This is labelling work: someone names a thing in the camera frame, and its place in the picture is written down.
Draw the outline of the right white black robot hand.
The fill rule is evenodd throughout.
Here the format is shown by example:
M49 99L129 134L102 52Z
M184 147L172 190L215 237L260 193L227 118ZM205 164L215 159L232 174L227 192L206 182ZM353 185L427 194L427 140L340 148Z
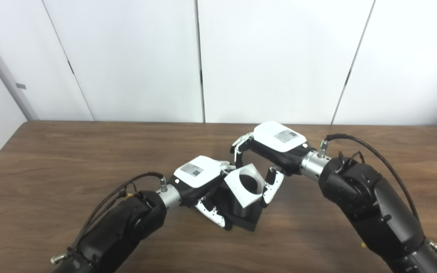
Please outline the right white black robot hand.
M301 175L303 158L313 151L307 139L300 133L276 121L264 122L253 132L239 137L230 149L237 168L244 166L243 153L252 151L273 163L268 170L260 205L266 208L276 195L284 177Z

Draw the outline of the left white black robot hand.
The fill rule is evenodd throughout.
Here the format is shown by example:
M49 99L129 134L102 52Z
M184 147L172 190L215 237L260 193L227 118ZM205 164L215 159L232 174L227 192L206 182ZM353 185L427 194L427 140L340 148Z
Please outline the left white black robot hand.
M228 161L219 161L200 155L177 168L157 193L165 207L195 207L215 224L230 231L232 223L211 201L213 192L236 166Z

